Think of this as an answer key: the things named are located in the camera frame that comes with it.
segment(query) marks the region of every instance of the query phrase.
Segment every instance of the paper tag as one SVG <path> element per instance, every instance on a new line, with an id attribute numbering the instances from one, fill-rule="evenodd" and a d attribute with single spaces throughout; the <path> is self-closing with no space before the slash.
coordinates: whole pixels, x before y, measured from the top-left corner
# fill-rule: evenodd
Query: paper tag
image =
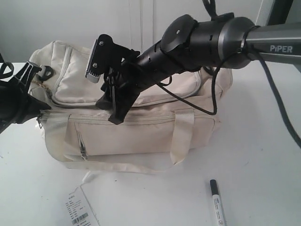
<path id="1" fill-rule="evenodd" d="M 80 186 L 68 195 L 64 209 L 70 226 L 99 226 Z"/>

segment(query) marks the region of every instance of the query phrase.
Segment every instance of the beige bag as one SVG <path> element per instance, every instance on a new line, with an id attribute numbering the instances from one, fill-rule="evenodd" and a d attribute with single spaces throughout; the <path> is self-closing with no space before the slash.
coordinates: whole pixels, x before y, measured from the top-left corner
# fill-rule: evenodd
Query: beige bag
<path id="1" fill-rule="evenodd" d="M 190 148 L 207 145 L 219 127 L 217 115 L 193 109 L 157 86 L 141 93 L 124 123 L 112 124 L 108 121 L 110 113 L 95 107 L 103 94 L 101 84 L 85 78 L 89 54 L 90 49 L 55 41 L 35 51 L 30 59 L 55 71 L 42 84 L 34 79 L 30 93 L 52 107 L 39 120 L 49 153 L 66 167 L 148 173 L 149 168 L 124 159 L 135 158 L 135 153 L 168 152 L 175 165 L 183 161 Z M 217 101 L 231 84 L 231 70 L 221 69 L 216 80 Z M 167 88 L 197 106 L 213 110 L 211 76 L 203 69 L 175 74 Z M 111 157 L 116 155 L 118 162 L 112 162 Z"/>

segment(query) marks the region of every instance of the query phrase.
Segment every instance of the bag handle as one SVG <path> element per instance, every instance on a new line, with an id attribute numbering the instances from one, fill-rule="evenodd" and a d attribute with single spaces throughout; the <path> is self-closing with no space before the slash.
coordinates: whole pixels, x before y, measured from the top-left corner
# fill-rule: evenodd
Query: bag handle
<path id="1" fill-rule="evenodd" d="M 114 172 L 156 173 L 144 166 L 131 163 L 108 163 L 98 161 L 72 161 L 63 155 L 63 143 L 66 135 L 69 115 L 50 114 L 45 129 L 46 147 L 52 157 L 62 162 L 69 169 L 100 170 Z M 182 162 L 188 154 L 193 135 L 194 111 L 184 109 L 175 111 L 174 132 L 171 142 L 170 157 L 173 165 Z"/>

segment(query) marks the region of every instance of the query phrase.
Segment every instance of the marker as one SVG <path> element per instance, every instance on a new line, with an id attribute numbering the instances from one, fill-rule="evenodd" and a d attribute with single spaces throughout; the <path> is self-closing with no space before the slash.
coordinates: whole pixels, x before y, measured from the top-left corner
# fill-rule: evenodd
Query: marker
<path id="1" fill-rule="evenodd" d="M 224 226 L 225 220 L 224 220 L 224 214 L 222 212 L 222 202 L 221 202 L 220 195 L 218 193 L 216 180 L 210 180 L 210 187 L 211 187 L 212 200 L 213 200 L 214 210 L 215 210 L 215 218 L 217 223 L 216 225 Z"/>

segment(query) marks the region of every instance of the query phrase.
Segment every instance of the white table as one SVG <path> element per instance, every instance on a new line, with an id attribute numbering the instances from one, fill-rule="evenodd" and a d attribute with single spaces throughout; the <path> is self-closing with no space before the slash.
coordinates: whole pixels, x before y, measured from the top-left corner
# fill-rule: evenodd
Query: white table
<path id="1" fill-rule="evenodd" d="M 269 66 L 301 134 L 301 74 L 292 65 Z M 228 226 L 300 224 L 301 150 L 286 131 L 259 63 L 234 70 L 233 77 L 219 104 L 222 127 L 207 147 L 192 150 L 165 173 L 105 172 L 83 185 L 101 226 L 211 226 L 212 178 Z M 34 126 L 30 120 L 0 135 L 3 226 L 55 225 L 61 197 L 86 174 L 52 159 Z"/>

